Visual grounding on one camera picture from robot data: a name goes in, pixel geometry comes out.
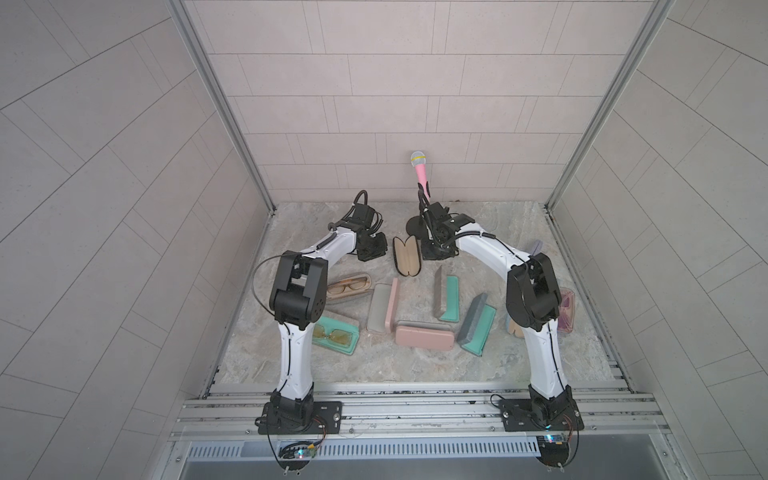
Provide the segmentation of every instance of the black cable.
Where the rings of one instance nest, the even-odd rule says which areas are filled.
[[[280,257],[290,257],[291,255],[296,255],[296,254],[295,253],[281,253],[280,255],[273,255],[273,256],[271,256],[269,258],[265,258],[264,260],[261,260],[261,263],[256,265],[256,268],[253,269],[253,273],[251,273],[251,276],[250,276],[250,292],[253,294],[253,298],[256,299],[256,301],[259,303],[259,305],[261,305],[261,308],[263,308],[270,315],[274,315],[275,312],[273,312],[272,310],[268,309],[266,307],[266,305],[261,303],[261,300],[259,300],[259,297],[256,295],[256,287],[253,285],[253,281],[256,279],[256,272],[259,271],[259,268],[261,268],[262,265],[264,265],[266,262],[268,262],[270,260],[274,260],[274,259],[280,258]]]
[[[580,438],[578,434],[578,423],[576,424],[576,448],[574,449],[574,454],[571,455],[571,457],[566,461],[566,463],[563,465],[564,467],[567,467],[571,464],[571,462],[574,461],[574,458],[576,458],[576,454],[578,453],[578,446],[579,446]]]
[[[286,380],[283,382],[283,386],[280,387],[280,390],[277,392],[280,393],[283,391],[283,389],[286,386],[286,383],[288,383],[288,376],[290,375],[290,329],[288,328],[288,325],[285,323],[283,324],[286,327],[286,331],[288,332],[288,372],[286,373]]]
[[[551,322],[547,322],[547,330],[549,331],[549,348],[552,351],[552,362],[554,363],[554,371],[558,374],[558,381],[560,382],[560,388],[565,391],[565,385],[563,385],[563,379],[560,378],[560,367],[558,367],[558,361],[554,358],[554,341],[552,340],[552,326]]]
[[[357,197],[355,197],[355,202],[354,203],[358,203],[357,201],[360,200],[360,197],[363,197],[362,204],[363,205],[367,205],[368,204],[368,192],[365,191],[365,190],[361,190],[360,192],[358,192],[357,193]]]

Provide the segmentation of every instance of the microphone head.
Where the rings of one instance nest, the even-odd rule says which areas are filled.
[[[424,165],[427,163],[427,157],[422,151],[415,151],[411,154],[411,165]]]

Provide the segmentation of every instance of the aluminum frame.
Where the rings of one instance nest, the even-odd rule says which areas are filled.
[[[171,18],[174,20],[176,28],[181,35],[181,39],[187,46],[192,61],[194,62],[198,73],[200,73],[200,77],[203,79],[203,83],[210,94],[211,100],[214,101],[214,105],[224,123],[224,128],[227,130],[240,158],[243,159],[248,173],[251,178],[253,178],[253,181],[256,182],[257,190],[263,198],[270,215],[274,215],[276,208],[275,203],[272,201],[270,192],[266,188],[264,180],[259,174],[256,162],[253,160],[253,155],[250,153],[243,132],[240,131],[240,127],[237,125],[237,121],[232,113],[232,107],[230,106],[229,101],[227,101],[227,96],[221,89],[221,83],[218,81],[216,72],[208,60],[203,44],[197,37],[189,13],[187,13],[187,7],[184,5],[184,0],[166,0],[166,5]]]
[[[592,119],[589,120],[589,125],[584,134],[581,135],[581,139],[579,139],[571,159],[565,165],[560,180],[558,180],[558,183],[554,186],[552,193],[547,199],[546,205],[550,209],[554,209],[562,198],[568,182],[571,181],[584,157],[587,156],[587,152],[594,143],[594,139],[598,137],[605,121],[608,119],[608,115],[611,114],[621,93],[627,87],[632,74],[637,70],[637,66],[645,56],[645,52],[659,32],[661,24],[667,19],[667,13],[672,8],[673,3],[674,0],[656,0],[650,7],[640,30],[632,41],[632,45],[630,45],[627,54],[621,61],[613,81],[600,100],[600,104],[592,115]]]

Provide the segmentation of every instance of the eyeglasses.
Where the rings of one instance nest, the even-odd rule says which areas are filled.
[[[331,295],[341,295],[346,292],[347,289],[351,291],[360,290],[366,288],[366,285],[368,285],[368,279],[361,276],[359,278],[349,279],[344,284],[329,286],[327,292]]]
[[[313,339],[328,339],[330,342],[338,343],[341,346],[352,345],[352,333],[344,330],[336,329],[331,330],[331,333],[326,335],[326,329],[322,325],[315,325],[314,331],[312,331]]]

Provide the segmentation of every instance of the black mounting plate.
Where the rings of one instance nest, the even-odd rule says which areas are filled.
[[[318,416],[323,419],[326,424],[326,434],[339,433],[341,429],[341,408],[341,402],[314,402],[312,417]],[[262,419],[267,419],[269,409],[270,404],[267,403],[261,412]],[[339,414],[339,420],[333,419],[336,413]],[[267,432],[270,435],[322,435],[323,429],[317,422],[312,421],[306,430],[297,432],[296,430],[287,429],[280,424],[269,425],[269,419],[267,419],[266,422],[259,423],[259,435],[266,435]]]
[[[574,430],[584,430],[584,421],[581,419],[581,414],[577,413],[574,402],[569,402],[565,410],[554,418],[552,427],[549,429],[543,429],[523,412],[531,411],[531,399],[501,399],[498,401],[498,409],[502,412],[505,432],[567,432],[569,428],[565,421],[566,415],[571,419],[571,422],[576,421]]]

